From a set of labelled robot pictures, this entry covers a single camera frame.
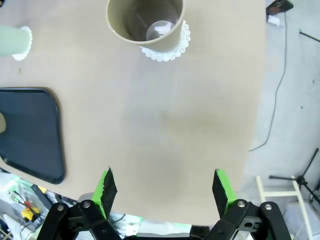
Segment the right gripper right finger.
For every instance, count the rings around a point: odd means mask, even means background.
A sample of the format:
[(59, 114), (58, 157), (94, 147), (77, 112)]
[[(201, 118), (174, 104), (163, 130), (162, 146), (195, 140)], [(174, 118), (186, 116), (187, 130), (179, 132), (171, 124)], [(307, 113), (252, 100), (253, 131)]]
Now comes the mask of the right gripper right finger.
[(219, 220), (204, 237), (206, 240), (233, 240), (239, 232), (248, 232), (254, 240), (291, 239), (279, 206), (272, 201), (256, 206), (237, 199), (222, 169), (214, 171), (212, 193)]

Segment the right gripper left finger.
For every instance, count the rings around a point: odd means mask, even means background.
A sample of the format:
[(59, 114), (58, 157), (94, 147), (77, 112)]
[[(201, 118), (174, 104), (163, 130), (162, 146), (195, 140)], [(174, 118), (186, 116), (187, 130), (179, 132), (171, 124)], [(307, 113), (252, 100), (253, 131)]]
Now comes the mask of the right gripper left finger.
[(120, 236), (109, 222), (109, 215), (118, 190), (112, 170), (102, 174), (93, 193), (69, 207), (53, 204), (37, 236), (38, 240), (75, 240), (80, 232), (89, 231), (95, 240), (119, 240)]

